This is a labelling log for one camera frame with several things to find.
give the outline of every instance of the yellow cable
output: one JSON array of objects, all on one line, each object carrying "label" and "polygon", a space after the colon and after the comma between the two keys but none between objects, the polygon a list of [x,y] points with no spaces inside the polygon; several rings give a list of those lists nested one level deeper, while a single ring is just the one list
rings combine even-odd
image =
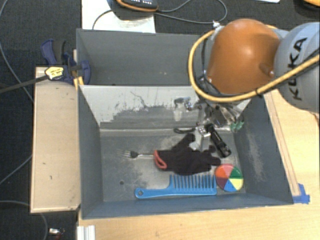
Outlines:
[{"label": "yellow cable", "polygon": [[250,99],[256,95],[260,95],[265,93],[266,91],[270,91],[271,88],[275,87],[276,85],[288,80],[289,78],[293,77],[294,75],[302,72],[304,69],[306,69],[307,67],[309,67],[310,65],[316,63],[319,61],[319,55],[307,60],[306,62],[302,63],[301,65],[297,66],[296,68],[294,68],[293,70],[290,70],[289,72],[287,72],[286,74],[276,78],[275,80],[263,85],[260,88],[257,88],[256,90],[244,93],[244,94],[240,94],[240,95],[235,95],[235,96],[230,96],[230,97],[217,97],[214,95],[210,95],[205,93],[204,91],[202,91],[198,85],[196,84],[195,78],[194,78],[194,69],[193,69],[193,61],[194,61],[194,54],[195,51],[197,49],[197,47],[199,46],[200,43],[202,43],[205,39],[207,39],[209,36],[211,36],[213,33],[215,32],[215,30],[210,30],[209,32],[207,32],[206,34],[204,34],[203,36],[201,36],[192,46],[191,50],[190,50],[190,54],[189,54],[189,58],[188,58],[188,76],[190,79],[190,83],[191,86],[193,87],[193,89],[195,90],[195,92],[197,94],[199,94],[200,96],[202,96],[203,98],[205,98],[206,100],[212,101],[212,102],[216,102],[216,103],[232,103],[232,102],[238,102],[238,101],[243,101],[243,100],[247,100]]}]

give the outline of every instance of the blue tape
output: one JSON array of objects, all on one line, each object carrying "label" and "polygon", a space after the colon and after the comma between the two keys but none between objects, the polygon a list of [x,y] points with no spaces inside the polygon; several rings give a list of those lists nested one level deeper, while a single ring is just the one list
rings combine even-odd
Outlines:
[{"label": "blue tape", "polygon": [[309,204],[310,203],[310,195],[306,194],[304,185],[298,183],[301,195],[293,196],[293,202],[295,204]]}]

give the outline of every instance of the blue clamp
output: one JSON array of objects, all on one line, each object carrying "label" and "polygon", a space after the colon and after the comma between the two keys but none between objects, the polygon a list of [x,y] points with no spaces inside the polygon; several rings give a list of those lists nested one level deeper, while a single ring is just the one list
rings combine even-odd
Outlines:
[{"label": "blue clamp", "polygon": [[59,65],[63,67],[63,77],[59,78],[59,81],[73,85],[76,77],[72,75],[72,72],[76,71],[77,76],[82,76],[83,83],[88,85],[91,78],[89,62],[87,60],[83,60],[80,62],[80,65],[77,65],[72,56],[67,52],[64,52],[65,43],[66,41],[64,40],[46,40],[40,46],[42,56],[49,66]]},{"label": "blue clamp", "polygon": [[309,204],[310,203],[310,195],[306,194],[304,185],[298,183],[301,195],[293,196],[293,202],[295,204]]}]

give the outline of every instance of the metal bracket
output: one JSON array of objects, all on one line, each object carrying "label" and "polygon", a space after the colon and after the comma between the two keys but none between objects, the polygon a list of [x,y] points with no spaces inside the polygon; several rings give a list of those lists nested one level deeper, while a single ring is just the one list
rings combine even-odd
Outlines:
[{"label": "metal bracket", "polygon": [[76,228],[76,240],[96,240],[96,227],[94,225],[78,226]]}]

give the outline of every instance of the gray bin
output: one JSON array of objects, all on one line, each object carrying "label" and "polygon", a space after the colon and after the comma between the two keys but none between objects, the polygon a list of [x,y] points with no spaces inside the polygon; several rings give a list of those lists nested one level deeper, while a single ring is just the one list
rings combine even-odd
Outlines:
[{"label": "gray bin", "polygon": [[[173,128],[192,127],[198,118],[197,111],[184,111],[177,120],[174,106],[177,98],[190,97],[192,102],[198,98],[188,85],[186,71],[188,50],[197,36],[147,35],[77,31],[78,60],[89,60],[92,67],[92,82],[78,89],[82,218],[293,204],[266,104],[260,97],[252,99],[243,112],[245,124],[239,132],[218,131],[232,151],[222,162],[242,171],[241,191],[219,189],[216,196],[136,199],[135,188],[166,188],[171,173],[158,169],[152,158],[129,159],[124,154],[170,149],[183,138]],[[132,50],[135,42],[149,48]]]}]

